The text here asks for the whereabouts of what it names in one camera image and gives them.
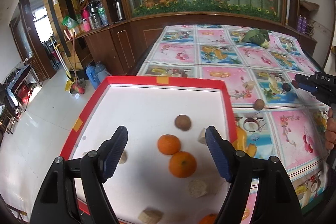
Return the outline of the person's right hand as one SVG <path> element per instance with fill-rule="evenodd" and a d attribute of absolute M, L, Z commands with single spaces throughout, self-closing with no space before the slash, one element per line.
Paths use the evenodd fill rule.
<path fill-rule="evenodd" d="M 325 147 L 327 150 L 332 150 L 336 144 L 336 122 L 333 118 L 333 110 L 329 109 L 327 120 L 327 129 L 325 131 Z"/>

